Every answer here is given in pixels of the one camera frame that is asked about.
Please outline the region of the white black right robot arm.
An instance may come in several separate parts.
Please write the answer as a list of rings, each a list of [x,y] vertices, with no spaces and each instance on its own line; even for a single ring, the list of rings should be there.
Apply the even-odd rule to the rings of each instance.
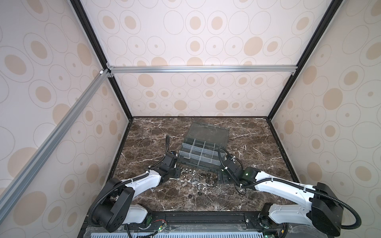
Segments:
[[[220,164],[222,172],[239,188],[271,193],[293,202],[292,205],[266,203],[256,218],[262,229],[294,223],[313,226],[327,236],[340,236],[343,206],[328,186],[295,183],[252,167],[242,169],[233,160]]]

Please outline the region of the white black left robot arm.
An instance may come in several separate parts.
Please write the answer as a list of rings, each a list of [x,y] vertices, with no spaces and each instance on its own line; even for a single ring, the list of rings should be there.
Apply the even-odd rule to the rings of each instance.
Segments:
[[[148,216],[148,210],[141,205],[133,205],[133,200],[147,190],[166,183],[180,174],[176,167],[175,151],[167,152],[162,160],[134,178],[108,180],[88,210],[88,223],[102,227],[108,232],[130,223],[141,224]]]

